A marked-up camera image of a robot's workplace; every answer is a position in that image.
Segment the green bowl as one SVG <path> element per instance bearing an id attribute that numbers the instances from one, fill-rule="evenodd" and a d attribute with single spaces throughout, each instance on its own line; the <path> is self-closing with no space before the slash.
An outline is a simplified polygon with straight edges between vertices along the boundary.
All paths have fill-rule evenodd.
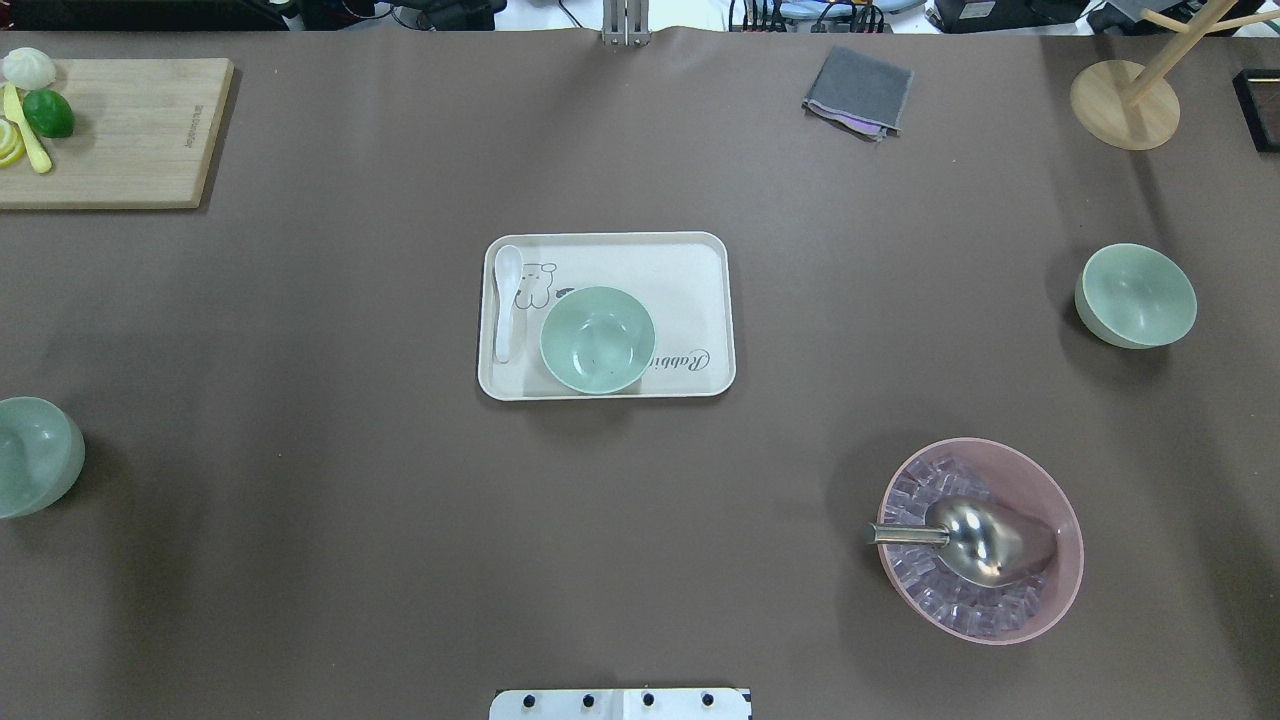
<path id="1" fill-rule="evenodd" d="M 568 389 L 613 395 L 634 386 L 657 350 L 657 323 L 631 293 L 577 288 L 548 311 L 539 333 L 543 366 Z"/>
<path id="2" fill-rule="evenodd" d="M 1076 314 L 1097 338 L 1120 348 L 1157 348 L 1184 338 L 1198 299 L 1183 269 L 1139 243 L 1093 252 L 1076 277 Z"/>
<path id="3" fill-rule="evenodd" d="M 1 518 L 23 518 L 59 501 L 84 465 L 84 438 L 44 398 L 1 401 Z"/>

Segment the green bowl on tray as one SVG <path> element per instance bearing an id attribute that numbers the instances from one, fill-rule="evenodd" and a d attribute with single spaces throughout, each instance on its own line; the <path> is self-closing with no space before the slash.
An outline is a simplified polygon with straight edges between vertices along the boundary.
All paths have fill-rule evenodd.
<path id="1" fill-rule="evenodd" d="M 634 386 L 657 350 L 657 323 L 631 293 L 577 288 L 548 311 L 539 333 L 543 366 L 568 389 L 613 395 Z"/>

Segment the cream serving tray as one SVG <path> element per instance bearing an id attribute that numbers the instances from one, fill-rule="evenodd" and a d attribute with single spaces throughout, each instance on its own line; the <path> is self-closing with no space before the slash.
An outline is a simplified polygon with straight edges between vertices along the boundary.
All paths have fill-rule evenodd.
<path id="1" fill-rule="evenodd" d="M 500 300 L 497 254 L 513 246 L 524 274 L 512 306 L 511 357 L 495 359 Z M 727 391 L 736 378 L 728 254 L 701 231 L 507 234 L 483 260 L 476 377 L 499 401 L 585 400 L 558 382 L 541 360 L 539 340 L 550 309 L 582 287 L 631 293 L 655 322 L 655 355 L 617 398 L 700 398 Z"/>

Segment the white ceramic spoon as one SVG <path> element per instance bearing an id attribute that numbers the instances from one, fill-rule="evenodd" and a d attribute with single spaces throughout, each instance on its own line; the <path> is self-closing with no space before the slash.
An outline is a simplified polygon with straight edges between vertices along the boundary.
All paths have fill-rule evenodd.
<path id="1" fill-rule="evenodd" d="M 511 357 L 511 338 L 515 300 L 522 282 L 524 255 L 513 245 L 503 245 L 494 258 L 494 278 L 498 311 L 495 319 L 494 359 L 507 364 Z"/>

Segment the pink bowl with ice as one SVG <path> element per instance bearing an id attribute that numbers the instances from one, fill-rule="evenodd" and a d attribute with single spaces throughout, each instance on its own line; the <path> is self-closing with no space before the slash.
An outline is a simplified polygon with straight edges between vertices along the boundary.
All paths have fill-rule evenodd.
<path id="1" fill-rule="evenodd" d="M 1044 523 L 1056 553 L 1042 570 L 1001 588 L 983 588 L 946 568 L 931 547 L 882 544 L 886 575 L 908 606 L 933 626 L 965 641 L 1009 646 L 1043 635 L 1071 607 L 1084 574 L 1084 543 L 1059 483 L 1023 452 L 991 439 L 937 441 L 892 475 L 876 512 L 891 527 L 920 525 L 947 497 L 983 498 Z"/>

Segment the grey folded cloth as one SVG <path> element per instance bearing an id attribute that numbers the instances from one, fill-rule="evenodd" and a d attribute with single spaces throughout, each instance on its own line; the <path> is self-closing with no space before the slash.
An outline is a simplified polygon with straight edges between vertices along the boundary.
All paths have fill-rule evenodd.
<path id="1" fill-rule="evenodd" d="M 803 97 L 803 108 L 879 142 L 902 129 L 902 113 L 915 79 L 905 67 L 832 47 Z"/>

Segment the metal scoop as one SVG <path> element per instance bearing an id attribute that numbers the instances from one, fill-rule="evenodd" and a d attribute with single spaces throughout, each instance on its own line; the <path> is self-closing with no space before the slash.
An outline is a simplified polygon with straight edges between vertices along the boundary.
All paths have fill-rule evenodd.
<path id="1" fill-rule="evenodd" d="M 960 578 L 986 588 L 1011 585 L 1043 571 L 1057 553 L 1053 528 L 992 501 L 947 496 L 922 525 L 869 523 L 868 544 L 919 544 L 937 551 Z"/>

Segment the wooden mug tree stand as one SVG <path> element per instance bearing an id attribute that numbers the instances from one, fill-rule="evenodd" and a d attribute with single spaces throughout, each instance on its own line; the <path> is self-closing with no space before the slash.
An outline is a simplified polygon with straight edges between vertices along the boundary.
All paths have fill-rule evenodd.
<path id="1" fill-rule="evenodd" d="M 1165 76 L 1207 35 L 1276 20 L 1279 10 L 1228 20 L 1234 1 L 1208 1 L 1188 22 L 1144 9 L 1140 17 L 1172 32 L 1153 60 L 1097 61 L 1078 73 L 1070 87 L 1075 118 L 1098 140 L 1128 151 L 1166 143 L 1180 123 L 1179 99 Z"/>

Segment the bamboo cutting board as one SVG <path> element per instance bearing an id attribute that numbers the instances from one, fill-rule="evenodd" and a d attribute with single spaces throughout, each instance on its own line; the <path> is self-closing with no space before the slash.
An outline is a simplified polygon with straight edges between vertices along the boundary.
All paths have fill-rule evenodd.
<path id="1" fill-rule="evenodd" d="M 3 169 L 5 210 L 193 209 L 204 197 L 234 65 L 228 58 L 56 59 L 76 114 L 42 141 L 52 168 Z"/>

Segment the green lime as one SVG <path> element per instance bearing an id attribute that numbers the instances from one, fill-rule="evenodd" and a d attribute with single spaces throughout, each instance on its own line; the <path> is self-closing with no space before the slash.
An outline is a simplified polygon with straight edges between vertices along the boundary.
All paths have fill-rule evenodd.
<path id="1" fill-rule="evenodd" d="M 76 114 L 70 104 L 55 90 L 37 88 L 22 99 L 22 110 L 36 135 L 67 138 L 76 132 Z"/>

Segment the lemon slice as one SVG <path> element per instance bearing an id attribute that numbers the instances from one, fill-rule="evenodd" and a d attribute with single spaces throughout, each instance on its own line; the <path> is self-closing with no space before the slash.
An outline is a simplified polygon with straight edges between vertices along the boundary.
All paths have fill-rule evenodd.
<path id="1" fill-rule="evenodd" d="M 9 167 L 26 155 L 26 141 L 20 128 L 6 118 L 0 119 L 0 167 Z"/>

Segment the dark wooden tray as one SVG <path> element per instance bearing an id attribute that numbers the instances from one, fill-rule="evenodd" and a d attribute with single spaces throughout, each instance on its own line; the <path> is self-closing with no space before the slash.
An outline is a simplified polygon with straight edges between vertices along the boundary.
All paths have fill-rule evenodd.
<path id="1" fill-rule="evenodd" d="M 1233 87 L 1254 149 L 1279 152 L 1279 70 L 1240 70 Z"/>

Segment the yellow plastic knife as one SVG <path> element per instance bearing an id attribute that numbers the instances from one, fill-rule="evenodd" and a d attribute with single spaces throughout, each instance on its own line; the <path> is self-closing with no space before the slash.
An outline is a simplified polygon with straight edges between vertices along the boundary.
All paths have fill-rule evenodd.
<path id="1" fill-rule="evenodd" d="M 37 174 L 47 174 L 52 170 L 52 160 L 41 143 L 22 109 L 20 92 L 13 83 L 3 86 L 3 113 L 4 119 L 15 127 L 23 156 Z"/>

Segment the white garlic bulb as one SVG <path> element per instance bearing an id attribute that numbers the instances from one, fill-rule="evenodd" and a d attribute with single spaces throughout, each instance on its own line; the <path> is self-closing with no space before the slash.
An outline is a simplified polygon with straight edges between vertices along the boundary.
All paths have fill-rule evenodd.
<path id="1" fill-rule="evenodd" d="M 15 47 L 3 58 L 6 82 L 24 91 L 47 88 L 58 78 L 56 63 L 36 47 Z"/>

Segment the aluminium frame post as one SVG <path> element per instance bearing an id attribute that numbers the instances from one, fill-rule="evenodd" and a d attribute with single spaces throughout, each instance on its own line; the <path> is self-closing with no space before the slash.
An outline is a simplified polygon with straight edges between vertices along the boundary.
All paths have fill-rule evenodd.
<path id="1" fill-rule="evenodd" d="M 643 47 L 649 45 L 648 0 L 604 0 L 602 4 L 602 41 L 611 47 Z"/>

